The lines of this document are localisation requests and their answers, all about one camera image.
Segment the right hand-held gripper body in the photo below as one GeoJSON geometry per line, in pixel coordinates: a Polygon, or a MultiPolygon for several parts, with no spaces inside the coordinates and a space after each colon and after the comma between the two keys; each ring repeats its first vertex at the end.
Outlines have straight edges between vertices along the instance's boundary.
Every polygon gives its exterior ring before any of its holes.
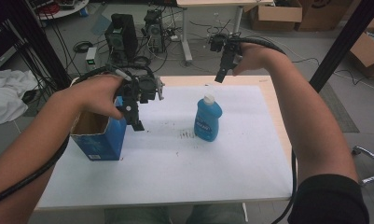
{"type": "Polygon", "coordinates": [[[221,52],[221,67],[235,67],[242,52],[235,35],[216,34],[209,37],[210,51],[221,52]]]}

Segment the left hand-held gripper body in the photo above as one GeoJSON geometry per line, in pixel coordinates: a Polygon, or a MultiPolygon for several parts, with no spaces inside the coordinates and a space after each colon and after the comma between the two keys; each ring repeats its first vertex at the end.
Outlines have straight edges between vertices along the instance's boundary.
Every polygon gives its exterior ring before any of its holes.
{"type": "Polygon", "coordinates": [[[147,104],[150,100],[159,98],[163,100],[164,83],[159,76],[152,72],[147,72],[146,75],[132,75],[129,71],[115,70],[116,74],[123,77],[118,95],[122,98],[123,106],[132,106],[140,104],[147,104]]]}

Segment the blue bottle with white cap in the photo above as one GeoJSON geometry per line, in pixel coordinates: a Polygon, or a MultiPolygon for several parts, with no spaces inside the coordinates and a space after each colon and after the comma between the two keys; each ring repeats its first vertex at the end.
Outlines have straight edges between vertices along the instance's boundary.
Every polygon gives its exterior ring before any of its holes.
{"type": "Polygon", "coordinates": [[[214,96],[206,93],[197,103],[194,133],[202,140],[213,142],[219,132],[219,119],[223,111],[214,96]]]}

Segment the person's right hand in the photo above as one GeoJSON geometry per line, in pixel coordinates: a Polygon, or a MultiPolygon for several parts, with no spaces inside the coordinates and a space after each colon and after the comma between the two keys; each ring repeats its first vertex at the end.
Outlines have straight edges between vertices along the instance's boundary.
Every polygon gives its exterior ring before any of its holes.
{"type": "Polygon", "coordinates": [[[265,69],[272,74],[289,63],[287,57],[281,52],[257,44],[241,43],[241,50],[242,59],[233,69],[234,76],[258,69],[265,69]]]}

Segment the person's left hand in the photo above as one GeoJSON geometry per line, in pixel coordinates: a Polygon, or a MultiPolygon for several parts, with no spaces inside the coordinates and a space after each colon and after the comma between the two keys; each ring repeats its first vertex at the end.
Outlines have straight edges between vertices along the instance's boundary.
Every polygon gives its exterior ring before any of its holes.
{"type": "Polygon", "coordinates": [[[97,75],[60,91],[63,104],[74,113],[82,111],[122,119],[123,114],[114,106],[115,95],[123,82],[115,75],[97,75]]]}

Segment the white-legged wooden desk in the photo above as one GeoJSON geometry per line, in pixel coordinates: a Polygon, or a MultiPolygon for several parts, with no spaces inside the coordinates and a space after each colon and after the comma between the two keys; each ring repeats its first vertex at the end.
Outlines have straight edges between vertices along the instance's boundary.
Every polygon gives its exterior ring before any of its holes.
{"type": "Polygon", "coordinates": [[[259,6],[271,4],[273,0],[176,0],[179,7],[182,8],[182,34],[181,45],[183,48],[186,63],[193,61],[189,44],[187,42],[187,9],[189,7],[213,7],[213,6],[236,6],[233,33],[237,33],[240,28],[243,8],[245,6],[259,6]]]}

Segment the large black computer tower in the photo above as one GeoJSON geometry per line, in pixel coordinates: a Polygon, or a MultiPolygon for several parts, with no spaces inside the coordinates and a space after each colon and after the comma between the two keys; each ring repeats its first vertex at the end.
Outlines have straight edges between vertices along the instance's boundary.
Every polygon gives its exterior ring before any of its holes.
{"type": "Polygon", "coordinates": [[[138,40],[131,14],[112,14],[111,23],[104,35],[112,52],[119,53],[121,59],[129,62],[134,59],[138,40]]]}

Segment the small open cardboard box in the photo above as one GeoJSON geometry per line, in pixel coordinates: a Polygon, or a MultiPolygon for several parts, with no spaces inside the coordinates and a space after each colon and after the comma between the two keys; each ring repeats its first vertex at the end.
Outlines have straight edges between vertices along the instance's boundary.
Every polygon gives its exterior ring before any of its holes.
{"type": "Polygon", "coordinates": [[[302,6],[298,0],[272,0],[243,8],[249,14],[250,25],[256,31],[293,31],[302,21],[302,6]]]}

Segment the small grey computer tower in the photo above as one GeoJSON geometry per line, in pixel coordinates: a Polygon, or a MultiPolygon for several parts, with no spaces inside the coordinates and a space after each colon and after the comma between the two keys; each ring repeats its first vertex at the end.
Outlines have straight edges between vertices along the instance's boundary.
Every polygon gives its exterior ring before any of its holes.
{"type": "Polygon", "coordinates": [[[162,29],[162,13],[158,9],[149,9],[144,17],[145,35],[148,38],[148,48],[154,53],[164,51],[164,37],[162,29]]]}

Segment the small white power unit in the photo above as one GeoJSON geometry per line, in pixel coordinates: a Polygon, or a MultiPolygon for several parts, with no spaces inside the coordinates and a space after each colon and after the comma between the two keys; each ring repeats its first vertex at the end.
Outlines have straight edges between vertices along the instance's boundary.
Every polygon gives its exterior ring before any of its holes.
{"type": "Polygon", "coordinates": [[[85,61],[86,61],[87,69],[89,71],[97,67],[96,52],[97,52],[96,47],[88,48],[85,61]]]}

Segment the white table mat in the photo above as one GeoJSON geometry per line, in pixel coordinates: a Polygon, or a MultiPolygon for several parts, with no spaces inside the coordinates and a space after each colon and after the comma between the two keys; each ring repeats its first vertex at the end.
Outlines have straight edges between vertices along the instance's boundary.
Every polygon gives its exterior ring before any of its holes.
{"type": "Polygon", "coordinates": [[[286,199],[292,174],[258,86],[167,87],[141,105],[117,161],[89,161],[75,142],[56,164],[41,209],[286,199]],[[222,107],[213,142],[194,134],[197,102],[222,107]]]}

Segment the large printed cardboard box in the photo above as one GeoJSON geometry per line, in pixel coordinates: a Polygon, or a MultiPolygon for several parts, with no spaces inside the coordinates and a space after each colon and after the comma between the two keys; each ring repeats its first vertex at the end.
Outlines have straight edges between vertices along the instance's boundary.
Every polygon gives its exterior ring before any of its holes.
{"type": "Polygon", "coordinates": [[[299,32],[334,30],[354,0],[298,0],[302,6],[302,21],[296,25],[299,32]]]}

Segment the round white table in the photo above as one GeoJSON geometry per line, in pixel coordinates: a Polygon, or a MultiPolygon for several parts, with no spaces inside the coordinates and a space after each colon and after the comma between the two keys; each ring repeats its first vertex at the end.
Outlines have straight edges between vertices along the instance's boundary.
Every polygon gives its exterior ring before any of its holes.
{"type": "Polygon", "coordinates": [[[83,10],[86,15],[86,6],[90,0],[27,0],[28,6],[40,20],[62,18],[83,10]]]}

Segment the white cloth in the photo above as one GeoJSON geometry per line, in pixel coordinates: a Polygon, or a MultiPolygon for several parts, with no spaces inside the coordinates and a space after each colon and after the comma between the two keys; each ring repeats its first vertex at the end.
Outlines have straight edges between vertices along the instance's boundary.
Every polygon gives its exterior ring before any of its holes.
{"type": "Polygon", "coordinates": [[[31,71],[0,71],[0,124],[18,118],[28,109],[22,97],[37,86],[38,82],[31,71]]]}

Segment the cardboard box with blue contents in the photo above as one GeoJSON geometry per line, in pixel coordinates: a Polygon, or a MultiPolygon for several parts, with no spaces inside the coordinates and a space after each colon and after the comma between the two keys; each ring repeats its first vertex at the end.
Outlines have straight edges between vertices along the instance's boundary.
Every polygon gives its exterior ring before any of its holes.
{"type": "Polygon", "coordinates": [[[355,66],[367,76],[374,77],[374,19],[350,49],[355,66]]]}

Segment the person's black sleeve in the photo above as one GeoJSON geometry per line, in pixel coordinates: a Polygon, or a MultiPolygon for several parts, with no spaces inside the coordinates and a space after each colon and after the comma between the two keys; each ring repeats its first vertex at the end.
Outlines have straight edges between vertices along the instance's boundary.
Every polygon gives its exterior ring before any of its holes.
{"type": "Polygon", "coordinates": [[[315,175],[297,190],[289,224],[369,224],[360,186],[343,175],[315,175]]]}

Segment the chrome chair leg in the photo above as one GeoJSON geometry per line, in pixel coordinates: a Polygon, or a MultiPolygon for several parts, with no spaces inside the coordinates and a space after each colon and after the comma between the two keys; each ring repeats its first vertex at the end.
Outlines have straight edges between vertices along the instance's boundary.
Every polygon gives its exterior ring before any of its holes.
{"type": "MultiPolygon", "coordinates": [[[[353,149],[352,149],[352,154],[354,156],[359,155],[359,154],[364,154],[364,155],[368,156],[369,158],[371,158],[372,160],[374,160],[374,153],[372,153],[369,150],[367,150],[366,148],[363,148],[363,147],[360,147],[360,146],[354,146],[353,149]]],[[[372,182],[374,182],[374,176],[362,179],[360,181],[360,185],[365,186],[366,184],[370,184],[372,182]]]]}

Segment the black metal frame post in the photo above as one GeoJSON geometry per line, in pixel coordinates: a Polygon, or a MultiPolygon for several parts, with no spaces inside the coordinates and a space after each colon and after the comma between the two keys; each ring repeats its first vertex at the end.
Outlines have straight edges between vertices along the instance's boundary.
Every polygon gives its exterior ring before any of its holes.
{"type": "Polygon", "coordinates": [[[316,92],[321,91],[373,18],[374,0],[361,0],[309,81],[316,92]]]}

